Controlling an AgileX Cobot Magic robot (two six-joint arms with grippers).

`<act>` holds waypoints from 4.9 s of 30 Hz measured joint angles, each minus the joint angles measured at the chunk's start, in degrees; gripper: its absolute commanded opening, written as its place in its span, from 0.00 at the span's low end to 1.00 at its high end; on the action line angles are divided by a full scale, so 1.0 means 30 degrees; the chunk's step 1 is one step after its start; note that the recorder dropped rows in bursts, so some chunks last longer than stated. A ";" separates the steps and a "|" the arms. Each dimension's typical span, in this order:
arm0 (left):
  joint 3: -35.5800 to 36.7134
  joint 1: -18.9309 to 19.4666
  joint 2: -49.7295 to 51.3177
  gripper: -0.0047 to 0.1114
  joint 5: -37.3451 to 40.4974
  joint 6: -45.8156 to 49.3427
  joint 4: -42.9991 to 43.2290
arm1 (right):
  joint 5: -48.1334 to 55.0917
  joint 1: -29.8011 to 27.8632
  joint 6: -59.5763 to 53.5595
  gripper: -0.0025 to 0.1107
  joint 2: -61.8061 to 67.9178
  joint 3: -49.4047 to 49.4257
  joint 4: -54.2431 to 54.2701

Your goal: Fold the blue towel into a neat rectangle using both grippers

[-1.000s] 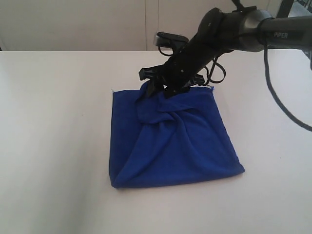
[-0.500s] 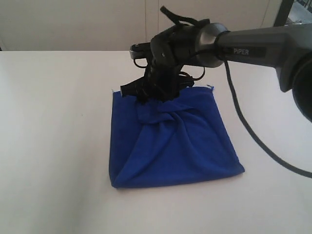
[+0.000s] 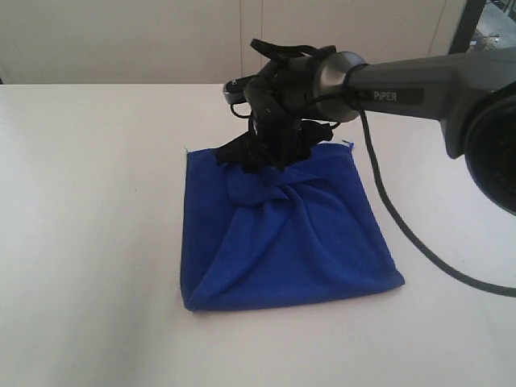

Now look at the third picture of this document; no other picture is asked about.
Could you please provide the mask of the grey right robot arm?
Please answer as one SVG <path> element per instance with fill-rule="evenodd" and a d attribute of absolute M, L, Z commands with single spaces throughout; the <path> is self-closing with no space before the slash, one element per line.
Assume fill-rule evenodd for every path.
<path fill-rule="evenodd" d="M 515 210 L 515 51 L 512 48 L 367 64 L 353 52 L 275 52 L 255 75 L 226 85 L 246 103 L 247 131 L 218 148 L 220 164 L 285 169 L 360 113 L 430 119 L 449 157 L 463 157 L 481 192 Z"/>

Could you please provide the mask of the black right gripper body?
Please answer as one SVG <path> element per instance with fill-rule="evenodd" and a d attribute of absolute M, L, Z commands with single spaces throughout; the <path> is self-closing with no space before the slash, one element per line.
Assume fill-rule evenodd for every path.
<path fill-rule="evenodd" d="M 251 107 L 248 152 L 253 164 L 285 168 L 311 156 L 301 120 L 278 102 L 273 78 L 257 73 L 244 89 Z"/>

